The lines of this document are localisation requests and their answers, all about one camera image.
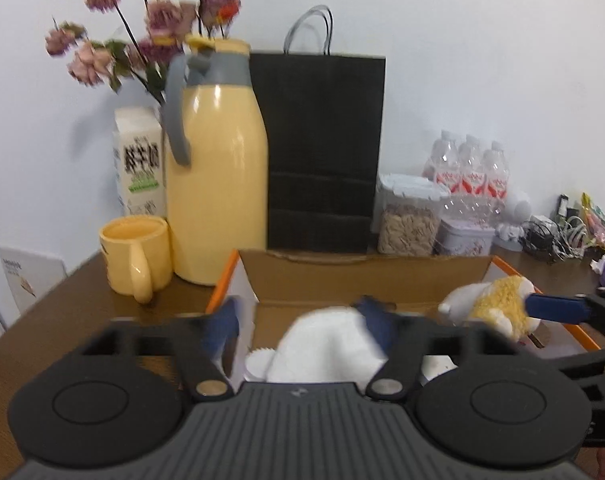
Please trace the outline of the white round lid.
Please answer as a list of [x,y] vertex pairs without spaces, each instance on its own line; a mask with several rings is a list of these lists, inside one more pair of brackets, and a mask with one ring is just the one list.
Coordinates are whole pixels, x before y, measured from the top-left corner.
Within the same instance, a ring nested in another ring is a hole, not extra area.
[[260,348],[249,352],[245,359],[245,379],[247,382],[265,382],[276,350]]

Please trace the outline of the white cloth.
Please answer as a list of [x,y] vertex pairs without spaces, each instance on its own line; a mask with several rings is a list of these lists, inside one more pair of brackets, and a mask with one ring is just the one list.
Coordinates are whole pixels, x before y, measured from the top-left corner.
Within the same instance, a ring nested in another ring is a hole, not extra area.
[[266,375],[273,384],[352,382],[363,390],[387,362],[353,308],[314,310],[296,319],[275,349]]

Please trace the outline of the colourful snack packet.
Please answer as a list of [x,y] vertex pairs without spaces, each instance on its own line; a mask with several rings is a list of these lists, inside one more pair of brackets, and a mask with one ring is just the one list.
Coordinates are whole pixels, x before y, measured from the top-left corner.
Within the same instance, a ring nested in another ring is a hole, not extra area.
[[595,204],[592,197],[581,194],[582,220],[587,226],[587,232],[593,245],[605,250],[605,214],[600,206]]

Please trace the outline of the translucent plastic storage box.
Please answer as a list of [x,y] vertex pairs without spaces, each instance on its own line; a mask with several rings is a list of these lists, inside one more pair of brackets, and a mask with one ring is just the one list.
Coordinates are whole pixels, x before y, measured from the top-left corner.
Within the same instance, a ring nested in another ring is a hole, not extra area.
[[455,370],[457,365],[452,361],[450,356],[424,356],[421,361],[421,376],[419,382],[422,386],[427,382],[431,382],[435,378]]

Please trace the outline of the white robot figurine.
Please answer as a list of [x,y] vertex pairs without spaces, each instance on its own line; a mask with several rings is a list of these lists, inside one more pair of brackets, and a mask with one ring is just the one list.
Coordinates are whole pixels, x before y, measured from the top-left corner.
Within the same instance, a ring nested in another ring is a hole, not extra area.
[[525,224],[531,214],[529,196],[523,191],[509,191],[500,222],[496,225],[493,243],[509,252],[521,252],[521,239],[525,236]]

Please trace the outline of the yellow white plush toy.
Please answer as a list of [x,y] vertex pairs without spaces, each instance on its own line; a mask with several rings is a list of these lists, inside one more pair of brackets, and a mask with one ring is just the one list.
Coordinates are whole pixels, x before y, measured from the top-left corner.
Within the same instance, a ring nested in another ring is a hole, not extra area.
[[541,323],[538,318],[531,318],[525,308],[525,301],[534,292],[527,278],[505,276],[491,283],[454,289],[439,304],[438,313],[455,326],[484,322],[505,337],[519,341],[532,334]]

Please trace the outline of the clear snack container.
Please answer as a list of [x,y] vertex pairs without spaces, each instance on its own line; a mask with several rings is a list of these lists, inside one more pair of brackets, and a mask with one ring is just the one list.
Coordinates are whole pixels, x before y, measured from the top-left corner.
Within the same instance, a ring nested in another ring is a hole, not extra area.
[[446,186],[427,178],[381,174],[376,193],[378,251],[384,255],[429,257],[449,198]]

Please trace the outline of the water bottle left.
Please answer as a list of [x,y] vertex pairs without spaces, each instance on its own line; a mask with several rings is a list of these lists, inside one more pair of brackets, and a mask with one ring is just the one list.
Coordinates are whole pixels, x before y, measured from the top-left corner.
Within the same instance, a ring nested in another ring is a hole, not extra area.
[[461,169],[459,169],[457,144],[452,132],[442,130],[439,138],[433,142],[423,169],[423,177],[444,185],[451,194],[459,192]]

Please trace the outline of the yellow ceramic mug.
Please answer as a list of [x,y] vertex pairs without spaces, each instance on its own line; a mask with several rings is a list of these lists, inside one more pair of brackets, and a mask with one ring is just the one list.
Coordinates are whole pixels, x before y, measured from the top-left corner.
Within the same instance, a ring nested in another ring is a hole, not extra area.
[[114,292],[149,304],[154,293],[171,282],[173,264],[165,219],[127,216],[112,220],[101,228],[100,243]]

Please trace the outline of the white milk carton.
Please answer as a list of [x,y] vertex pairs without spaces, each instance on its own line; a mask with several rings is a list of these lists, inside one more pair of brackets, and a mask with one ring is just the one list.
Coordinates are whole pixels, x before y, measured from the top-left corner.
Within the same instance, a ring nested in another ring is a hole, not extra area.
[[119,202],[125,216],[165,217],[164,132],[156,110],[115,110],[114,162]]

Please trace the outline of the black paper bag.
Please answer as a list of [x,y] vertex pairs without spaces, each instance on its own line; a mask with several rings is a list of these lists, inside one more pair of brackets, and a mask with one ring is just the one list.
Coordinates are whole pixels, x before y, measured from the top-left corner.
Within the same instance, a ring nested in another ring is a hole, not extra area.
[[386,61],[331,53],[334,18],[312,6],[250,73],[269,140],[268,246],[366,252],[373,221]]

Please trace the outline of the yellow thermos jug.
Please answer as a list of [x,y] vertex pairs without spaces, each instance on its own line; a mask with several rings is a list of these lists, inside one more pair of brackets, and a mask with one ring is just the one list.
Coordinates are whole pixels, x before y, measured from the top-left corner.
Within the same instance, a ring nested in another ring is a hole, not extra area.
[[249,44],[190,35],[170,63],[161,110],[173,269],[217,283],[236,249],[264,249],[269,144]]

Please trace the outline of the water bottle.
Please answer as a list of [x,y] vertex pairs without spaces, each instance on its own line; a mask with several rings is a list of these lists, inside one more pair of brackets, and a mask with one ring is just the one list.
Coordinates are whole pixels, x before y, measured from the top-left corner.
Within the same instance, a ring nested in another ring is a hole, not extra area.
[[483,196],[485,188],[485,166],[482,162],[480,141],[467,134],[457,152],[459,161],[459,194],[468,206],[475,206]]
[[444,185],[451,194],[459,192],[461,169],[459,169],[457,144],[452,132],[442,130],[439,138],[433,142],[423,169],[423,177]]
[[493,141],[491,148],[482,156],[482,165],[485,168],[485,186],[483,194],[491,208],[494,218],[500,216],[507,197],[509,171],[504,146],[499,141]]

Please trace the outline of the red cardboard box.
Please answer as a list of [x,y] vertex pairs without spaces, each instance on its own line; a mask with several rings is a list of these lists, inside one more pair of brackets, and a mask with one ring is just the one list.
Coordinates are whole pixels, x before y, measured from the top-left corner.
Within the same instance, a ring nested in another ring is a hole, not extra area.
[[207,310],[214,312],[228,298],[237,301],[240,334],[228,371],[232,386],[239,387],[247,354],[276,347],[289,326],[310,311],[345,307],[372,296],[392,311],[436,318],[440,302],[455,288],[513,274],[556,296],[587,294],[597,285],[586,262],[548,264],[504,250],[485,257],[430,258],[243,250],[231,256]]

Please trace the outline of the small printed tin box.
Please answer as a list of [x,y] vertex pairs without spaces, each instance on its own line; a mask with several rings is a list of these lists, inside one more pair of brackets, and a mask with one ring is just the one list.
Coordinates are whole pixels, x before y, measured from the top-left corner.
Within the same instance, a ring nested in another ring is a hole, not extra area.
[[442,219],[433,252],[437,255],[483,257],[490,254],[495,229],[487,223]]

